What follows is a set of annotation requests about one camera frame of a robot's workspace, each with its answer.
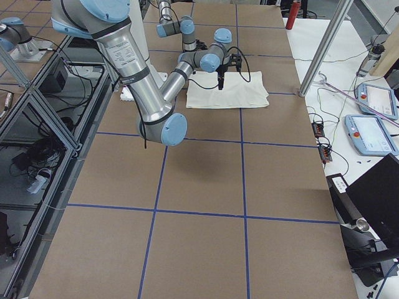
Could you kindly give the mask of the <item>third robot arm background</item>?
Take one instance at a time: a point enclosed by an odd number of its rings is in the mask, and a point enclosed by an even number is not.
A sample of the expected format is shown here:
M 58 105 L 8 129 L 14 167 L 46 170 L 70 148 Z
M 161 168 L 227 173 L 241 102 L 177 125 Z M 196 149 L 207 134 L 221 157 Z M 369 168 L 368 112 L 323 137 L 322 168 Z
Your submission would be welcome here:
M 17 45 L 25 44 L 32 40 L 32 36 L 18 17 L 7 17 L 1 20 L 1 47 L 10 52 Z

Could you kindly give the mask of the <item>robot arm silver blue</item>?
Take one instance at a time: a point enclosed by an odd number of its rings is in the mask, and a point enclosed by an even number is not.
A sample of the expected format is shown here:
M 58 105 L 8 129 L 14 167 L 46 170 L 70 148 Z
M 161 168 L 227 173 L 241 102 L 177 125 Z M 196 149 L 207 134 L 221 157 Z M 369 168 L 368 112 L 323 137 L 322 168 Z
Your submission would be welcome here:
M 63 34 L 92 39 L 102 45 L 110 65 L 128 87 L 137 105 L 138 132 L 145 141 L 175 146 L 187 131 L 184 115 L 175 112 L 174 99 L 197 69 L 223 74 L 233 57 L 228 53 L 231 31 L 220 28 L 205 50 L 197 48 L 195 25 L 190 16 L 172 21 L 169 1 L 158 1 L 160 37 L 181 34 L 186 44 L 178 64 L 162 85 L 158 85 L 132 35 L 130 1 L 52 1 L 53 28 Z
M 159 37 L 181 35 L 183 52 L 196 50 L 195 24 L 191 16 L 179 18 L 171 8 L 171 1 L 156 1 L 159 12 L 159 24 L 156 32 Z

